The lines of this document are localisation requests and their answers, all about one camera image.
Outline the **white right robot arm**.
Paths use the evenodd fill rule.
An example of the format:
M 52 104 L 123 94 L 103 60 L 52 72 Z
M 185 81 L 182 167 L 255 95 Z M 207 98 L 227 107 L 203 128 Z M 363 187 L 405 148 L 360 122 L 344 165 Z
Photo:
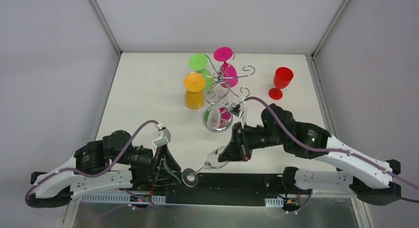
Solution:
M 261 113 L 262 125 L 235 123 L 218 162 L 249 161 L 255 149 L 281 145 L 285 152 L 335 167 L 335 171 L 310 171 L 285 167 L 280 180 L 286 193 L 297 190 L 332 190 L 355 195 L 359 200 L 384 206 L 402 198 L 401 186 L 393 176 L 401 171 L 397 160 L 381 161 L 362 154 L 341 142 L 327 130 L 298 122 L 291 112 L 270 104 Z

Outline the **chrome wine glass rack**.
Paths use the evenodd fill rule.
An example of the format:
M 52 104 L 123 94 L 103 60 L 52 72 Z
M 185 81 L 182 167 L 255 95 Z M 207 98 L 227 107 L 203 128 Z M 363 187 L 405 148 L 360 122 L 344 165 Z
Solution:
M 235 97 L 242 100 L 245 97 L 248 97 L 250 95 L 250 90 L 246 87 L 241 87 L 240 88 L 240 93 L 235 93 L 233 91 L 233 88 L 230 88 L 229 86 L 227 86 L 227 88 L 223 88 L 221 86 L 221 84 L 223 83 L 222 72 L 220 70 L 221 66 L 219 68 L 216 68 L 214 66 L 211 58 L 207 54 L 205 54 L 205 55 L 208 57 L 208 59 L 209 59 L 208 64 L 211 65 L 211 67 L 214 70 L 214 73 L 211 73 L 212 77 L 213 77 L 213 83 L 209 86 L 208 91 L 204 93 L 204 100 L 208 103 L 208 100 L 210 99 L 210 97 L 207 94 L 208 93 L 214 93 L 214 94 L 220 96 L 220 98 L 223 98 L 228 102 L 227 112 L 222 114 L 222 118 L 226 119 L 228 121 L 226 130 L 225 130 L 225 131 L 227 131 L 233 124 L 233 116 L 228 111 L 229 106 L 231 105 L 231 103 L 228 101 L 227 96 L 232 94 Z M 253 66 L 250 66 L 250 65 L 246 65 L 246 66 L 242 67 L 242 71 L 243 71 L 244 74 L 243 75 L 238 75 L 237 76 L 238 79 L 244 78 L 244 77 L 249 77 L 256 72 L 255 68 Z M 207 120 L 207 116 L 208 116 L 207 114 L 205 114 L 206 110 L 204 111 L 203 118 L 202 118 L 204 126 L 205 126 L 205 121 Z

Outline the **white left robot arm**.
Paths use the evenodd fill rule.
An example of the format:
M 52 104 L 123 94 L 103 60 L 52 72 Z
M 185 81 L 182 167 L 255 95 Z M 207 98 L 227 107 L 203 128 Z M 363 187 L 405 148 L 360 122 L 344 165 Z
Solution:
M 53 171 L 32 172 L 25 203 L 56 208 L 104 190 L 165 188 L 181 183 L 180 172 L 167 142 L 152 149 L 134 146 L 131 135 L 119 130 L 87 143 Z

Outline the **red wine glass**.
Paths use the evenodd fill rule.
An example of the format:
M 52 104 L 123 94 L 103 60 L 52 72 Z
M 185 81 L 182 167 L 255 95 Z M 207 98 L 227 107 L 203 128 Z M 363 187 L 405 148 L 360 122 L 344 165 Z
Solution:
M 286 88 L 294 77 L 293 71 L 287 67 L 279 67 L 275 71 L 273 84 L 274 88 L 271 88 L 268 95 L 273 100 L 279 100 L 283 97 L 282 89 Z

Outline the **clear wine glass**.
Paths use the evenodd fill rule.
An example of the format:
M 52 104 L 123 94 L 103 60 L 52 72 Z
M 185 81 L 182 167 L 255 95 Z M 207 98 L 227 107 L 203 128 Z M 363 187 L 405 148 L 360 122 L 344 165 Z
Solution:
M 185 170 L 183 170 L 181 174 L 183 183 L 188 187 L 195 187 L 199 182 L 199 172 L 203 170 L 215 171 L 226 166 L 229 163 L 228 161 L 219 162 L 218 160 L 225 148 L 225 146 L 222 146 L 209 153 L 204 161 L 203 166 L 198 170 L 195 171 L 191 168 L 186 168 Z
M 228 102 L 214 93 L 208 93 L 207 95 L 209 96 L 208 103 L 210 106 L 205 112 L 208 115 L 205 126 L 211 132 L 225 131 L 228 121 L 222 118 L 222 114 L 227 112 Z

